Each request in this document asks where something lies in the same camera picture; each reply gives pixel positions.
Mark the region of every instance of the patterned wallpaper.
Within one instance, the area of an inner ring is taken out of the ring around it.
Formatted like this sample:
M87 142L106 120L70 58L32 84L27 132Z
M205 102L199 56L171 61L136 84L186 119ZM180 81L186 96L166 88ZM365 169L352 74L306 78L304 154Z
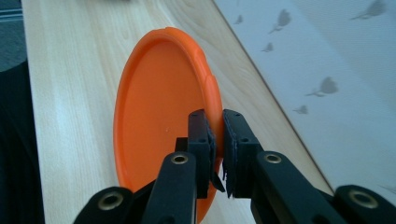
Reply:
M215 3L332 188L396 204L396 2Z

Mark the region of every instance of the black mount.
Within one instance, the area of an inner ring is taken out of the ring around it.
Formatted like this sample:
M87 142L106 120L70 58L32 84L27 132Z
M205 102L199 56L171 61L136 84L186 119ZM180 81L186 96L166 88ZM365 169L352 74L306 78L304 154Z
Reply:
M284 155L264 151L238 112L224 110L224 160L228 196L251 199L257 223L396 223L396 208L359 186L334 196L315 189ZM209 182L224 192L215 173L216 144L204 110L189 115L189 136L163 160L158 177L141 190L112 187L88 201L75 223L196 223L196 199Z

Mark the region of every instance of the gray floor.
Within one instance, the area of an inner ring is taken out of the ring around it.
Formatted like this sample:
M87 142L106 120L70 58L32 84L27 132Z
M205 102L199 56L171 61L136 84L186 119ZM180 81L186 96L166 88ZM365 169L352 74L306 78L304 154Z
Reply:
M0 0L0 15L4 15L2 12L12 14L9 11L18 8L21 8L18 0ZM0 17L0 72L22 63L26 57L23 20Z

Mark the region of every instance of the wooden table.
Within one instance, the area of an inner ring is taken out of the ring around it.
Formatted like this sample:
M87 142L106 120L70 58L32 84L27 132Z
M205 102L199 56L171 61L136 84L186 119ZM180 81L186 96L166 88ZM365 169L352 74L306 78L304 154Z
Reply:
M244 114L264 149L282 152L331 192L212 1L22 2L47 223L73 222L94 193L118 185L112 128L120 74L137 41L165 26L203 48L224 108ZM252 222L249 200L221 193L204 220Z

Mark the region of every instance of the orange frisbee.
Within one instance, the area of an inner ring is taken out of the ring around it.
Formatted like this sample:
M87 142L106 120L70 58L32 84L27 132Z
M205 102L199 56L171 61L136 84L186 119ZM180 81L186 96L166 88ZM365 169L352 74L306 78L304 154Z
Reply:
M195 41L176 28L154 30L135 46L120 79L114 118L114 150L120 185L136 192L157 178L163 159L188 136L188 115L204 109L222 157L219 87ZM202 221L216 190L197 200Z

